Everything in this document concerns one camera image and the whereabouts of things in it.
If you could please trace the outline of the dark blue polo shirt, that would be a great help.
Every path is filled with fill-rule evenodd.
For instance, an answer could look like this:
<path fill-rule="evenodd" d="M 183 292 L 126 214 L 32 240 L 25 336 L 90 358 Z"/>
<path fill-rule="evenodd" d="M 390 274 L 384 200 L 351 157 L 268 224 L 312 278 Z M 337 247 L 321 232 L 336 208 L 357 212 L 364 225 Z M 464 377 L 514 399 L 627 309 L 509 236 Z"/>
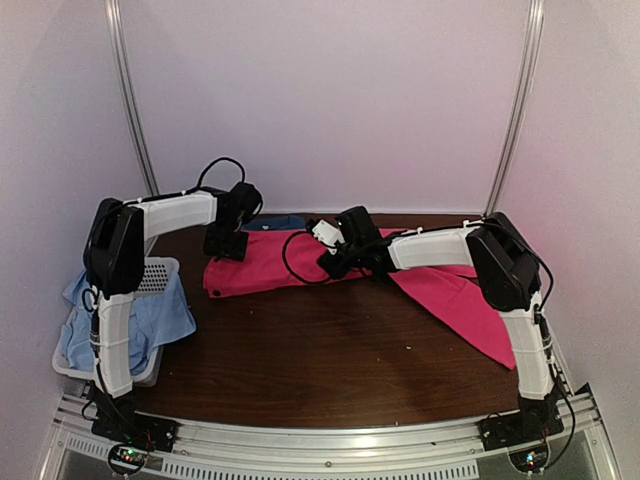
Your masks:
<path fill-rule="evenodd" d="M 243 226 L 246 231 L 292 231 L 304 230 L 306 221 L 296 215 L 256 218 Z"/>

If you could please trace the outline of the red garment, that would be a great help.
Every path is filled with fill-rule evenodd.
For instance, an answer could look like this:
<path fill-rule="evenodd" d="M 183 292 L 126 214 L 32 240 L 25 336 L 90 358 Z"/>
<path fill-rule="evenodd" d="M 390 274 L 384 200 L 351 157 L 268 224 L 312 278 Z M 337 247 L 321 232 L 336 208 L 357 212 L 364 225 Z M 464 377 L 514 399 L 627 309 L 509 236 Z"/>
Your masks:
<path fill-rule="evenodd" d="M 267 292 L 303 283 L 289 272 L 282 259 L 289 231 L 251 231 L 245 259 L 210 261 L 204 269 L 203 288 L 211 298 Z M 507 329 L 498 312 L 473 283 L 471 267 L 421 267 L 400 271 L 391 280 L 487 357 L 513 370 L 516 361 Z"/>

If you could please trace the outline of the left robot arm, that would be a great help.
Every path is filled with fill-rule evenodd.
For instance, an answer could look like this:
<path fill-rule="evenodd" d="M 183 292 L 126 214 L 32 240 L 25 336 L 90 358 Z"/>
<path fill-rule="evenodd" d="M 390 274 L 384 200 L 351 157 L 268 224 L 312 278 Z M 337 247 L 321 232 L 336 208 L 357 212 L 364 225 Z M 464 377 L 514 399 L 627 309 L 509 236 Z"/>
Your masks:
<path fill-rule="evenodd" d="M 87 308 L 92 314 L 93 400 L 98 418 L 121 443 L 133 444 L 144 433 L 143 421 L 133 410 L 129 320 L 145 273 L 146 242 L 205 226 L 207 255 L 241 261 L 248 245 L 242 228 L 262 206 L 257 188 L 243 181 L 229 191 L 198 184 L 129 201 L 106 198 L 99 204 L 83 253 L 92 297 Z"/>

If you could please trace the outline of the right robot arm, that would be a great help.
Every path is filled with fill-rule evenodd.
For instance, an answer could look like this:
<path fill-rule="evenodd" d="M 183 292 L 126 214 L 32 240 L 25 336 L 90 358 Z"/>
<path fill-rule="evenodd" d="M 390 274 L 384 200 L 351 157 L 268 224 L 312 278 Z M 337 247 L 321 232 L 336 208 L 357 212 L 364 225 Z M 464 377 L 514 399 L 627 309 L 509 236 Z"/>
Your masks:
<path fill-rule="evenodd" d="M 550 426 L 548 401 L 554 380 L 541 326 L 541 261 L 504 214 L 466 221 L 457 228 L 382 235 L 366 208 L 356 206 L 333 223 L 309 221 L 307 231 L 325 247 L 318 264 L 332 280 L 358 268 L 382 275 L 422 267 L 473 268 L 482 297 L 507 329 L 516 361 L 519 413 L 513 433 L 530 442 Z"/>

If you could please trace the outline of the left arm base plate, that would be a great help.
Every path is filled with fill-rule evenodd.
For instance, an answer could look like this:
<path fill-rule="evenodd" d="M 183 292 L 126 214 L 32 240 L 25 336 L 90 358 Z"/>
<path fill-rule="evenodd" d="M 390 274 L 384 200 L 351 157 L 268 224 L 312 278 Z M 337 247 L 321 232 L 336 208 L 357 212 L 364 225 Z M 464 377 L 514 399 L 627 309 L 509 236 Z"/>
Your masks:
<path fill-rule="evenodd" d="M 105 416 L 94 420 L 91 432 L 117 443 L 132 445 L 151 452 L 171 453 L 178 430 L 178 423 L 165 418 L 135 414 L 134 426 L 123 420 L 112 421 Z"/>

